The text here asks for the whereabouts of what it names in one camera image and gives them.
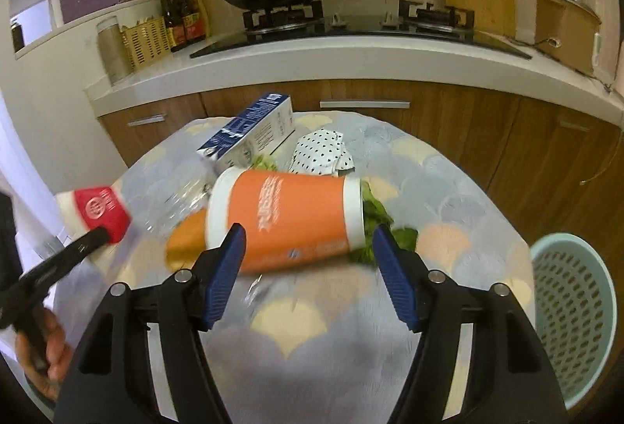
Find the person's left hand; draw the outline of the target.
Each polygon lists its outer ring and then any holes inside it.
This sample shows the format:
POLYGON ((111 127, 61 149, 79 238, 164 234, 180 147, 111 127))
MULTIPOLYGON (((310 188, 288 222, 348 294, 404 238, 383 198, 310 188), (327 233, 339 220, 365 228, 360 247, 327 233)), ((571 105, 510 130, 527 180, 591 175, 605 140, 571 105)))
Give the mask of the person's left hand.
POLYGON ((34 347, 27 332, 19 330, 15 349, 18 362, 39 397, 56 403, 74 350, 67 343, 64 327, 50 309, 43 308, 40 318, 41 322, 36 324, 36 330, 42 334, 46 346, 34 347))

